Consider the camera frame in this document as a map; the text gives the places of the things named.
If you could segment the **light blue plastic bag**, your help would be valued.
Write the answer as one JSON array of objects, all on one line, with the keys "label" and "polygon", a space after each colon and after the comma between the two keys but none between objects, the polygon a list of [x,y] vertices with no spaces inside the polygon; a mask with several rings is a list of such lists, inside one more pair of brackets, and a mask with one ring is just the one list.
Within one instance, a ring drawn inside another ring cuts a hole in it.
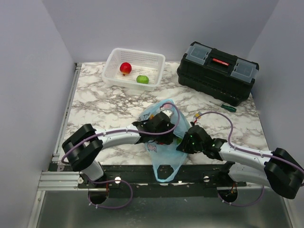
[{"label": "light blue plastic bag", "polygon": [[[190,124],[187,121],[186,117],[183,113],[180,113],[180,118],[178,120],[178,114],[176,109],[171,106],[174,101],[171,99],[165,99],[158,103],[152,104],[148,106],[138,117],[138,121],[146,121],[150,117],[160,112],[160,108],[170,109],[174,112],[171,122],[173,124],[178,123],[177,127],[174,129],[174,139],[173,143],[170,145],[161,145],[157,144],[154,141],[149,141],[145,143],[144,146],[149,153],[155,178],[158,182],[170,182],[174,179],[175,175],[179,171],[179,168],[184,163],[187,155],[186,153],[177,151],[177,146],[181,143],[185,133],[189,130]],[[159,171],[160,166],[168,165],[170,168],[173,169],[173,173],[168,177],[162,177]]]}]

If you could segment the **red fake apple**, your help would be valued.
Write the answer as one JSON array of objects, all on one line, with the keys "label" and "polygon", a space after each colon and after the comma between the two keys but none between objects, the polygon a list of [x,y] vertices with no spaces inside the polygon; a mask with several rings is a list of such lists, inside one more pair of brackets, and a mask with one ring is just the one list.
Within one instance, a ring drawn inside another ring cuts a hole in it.
[{"label": "red fake apple", "polygon": [[125,75],[128,75],[131,73],[132,71],[132,66],[130,63],[128,62],[123,62],[121,65],[120,65],[120,68],[119,68],[120,72],[123,74],[123,76]]}]

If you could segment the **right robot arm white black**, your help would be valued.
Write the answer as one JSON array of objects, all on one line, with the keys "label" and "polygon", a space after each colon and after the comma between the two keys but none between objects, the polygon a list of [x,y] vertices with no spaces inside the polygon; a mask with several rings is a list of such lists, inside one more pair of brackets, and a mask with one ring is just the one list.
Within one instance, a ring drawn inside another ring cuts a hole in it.
[{"label": "right robot arm white black", "polygon": [[219,173],[224,186],[234,182],[251,182],[270,187],[278,195],[294,199],[304,181],[304,170],[284,149],[261,151],[211,138],[200,126],[192,126],[177,147],[180,152],[202,152],[210,159],[232,162],[229,170]]}]

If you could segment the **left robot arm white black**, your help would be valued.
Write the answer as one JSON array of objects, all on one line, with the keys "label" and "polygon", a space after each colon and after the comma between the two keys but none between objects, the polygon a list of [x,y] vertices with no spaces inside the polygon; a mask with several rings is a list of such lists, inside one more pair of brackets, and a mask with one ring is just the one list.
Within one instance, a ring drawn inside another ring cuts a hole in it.
[{"label": "left robot arm white black", "polygon": [[171,122],[173,111],[164,110],[157,114],[145,115],[144,120],[136,121],[127,127],[99,132],[91,124],[85,124],[63,144],[65,155],[62,163],[69,164],[73,171],[83,173],[96,188],[105,183],[104,170],[95,159],[101,150],[124,145],[152,143],[170,145],[173,131],[177,127]]}]

